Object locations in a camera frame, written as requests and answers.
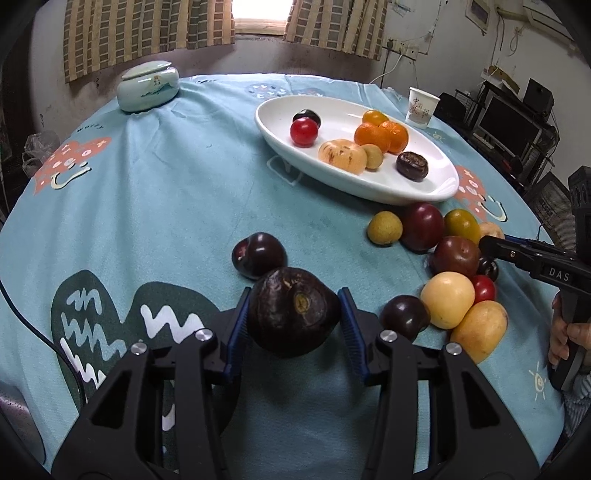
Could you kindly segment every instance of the human hand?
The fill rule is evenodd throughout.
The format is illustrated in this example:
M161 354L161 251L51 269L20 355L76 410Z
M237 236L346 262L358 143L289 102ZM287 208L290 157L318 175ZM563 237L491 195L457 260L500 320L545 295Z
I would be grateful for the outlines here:
M550 350L548 360L552 365L558 365L560 359L568 360L569 346L566 344L571 340L577 345L581 345L587 350L583 364L591 365L591 324L589 323L571 323L567 324L562 318L562 304L560 293L558 293L553 302L554 310L552 318L552 327L550 330Z
M562 305L560 301L560 293L557 293L552 301L552 309L554 314L552 316L552 327L550 329L550 350L548 351L548 360L552 365L558 365L560 359L567 360L569 358L569 347L566 345L569 339L567 333L567 324L562 319Z

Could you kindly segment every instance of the curtain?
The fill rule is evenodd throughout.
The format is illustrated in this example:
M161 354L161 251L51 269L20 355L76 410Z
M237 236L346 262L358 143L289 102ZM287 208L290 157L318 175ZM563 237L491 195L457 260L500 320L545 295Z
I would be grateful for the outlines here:
M232 0L67 0L66 83L145 55L230 43Z
M388 0L294 0L285 41L379 60Z

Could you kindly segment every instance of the plastic bag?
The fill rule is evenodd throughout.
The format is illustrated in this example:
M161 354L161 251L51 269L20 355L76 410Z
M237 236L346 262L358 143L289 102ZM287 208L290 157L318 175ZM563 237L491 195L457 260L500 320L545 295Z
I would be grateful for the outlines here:
M52 131L29 135L22 154L22 170L32 178L55 150L60 146L60 139Z

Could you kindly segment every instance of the cherry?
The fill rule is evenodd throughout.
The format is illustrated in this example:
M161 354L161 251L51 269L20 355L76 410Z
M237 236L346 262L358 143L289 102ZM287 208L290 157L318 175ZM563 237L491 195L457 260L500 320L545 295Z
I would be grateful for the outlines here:
M232 264L245 277L257 280L271 270L285 267L287 254L277 238L257 232L236 244Z
M318 138L318 125L311 118L298 118L291 124L290 135L298 147L311 147Z

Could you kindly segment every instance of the wall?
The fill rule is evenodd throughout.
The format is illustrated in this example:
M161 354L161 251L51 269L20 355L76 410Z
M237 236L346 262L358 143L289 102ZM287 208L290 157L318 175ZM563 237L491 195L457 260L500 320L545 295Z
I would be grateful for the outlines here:
M519 37L517 51L509 56L515 27L506 22L503 49L495 61L519 84L522 98L530 78L550 89L554 95L554 114L561 140L553 155L553 173L567 185L571 173L588 158L589 112L591 111L591 69L579 53L571 54L566 45L526 27Z
M413 11L403 17L390 11L387 36L398 40L422 37L433 27L437 18L437 0L400 0ZM435 95L454 94L455 90L472 90L482 81L480 74L491 61L498 17L491 12L486 35L466 15L466 0L441 0L439 20L431 39L428 55L416 60L419 87ZM388 70L398 54L390 55ZM391 86L408 96L408 88L416 86L413 64L403 58L395 72L385 78L384 87Z

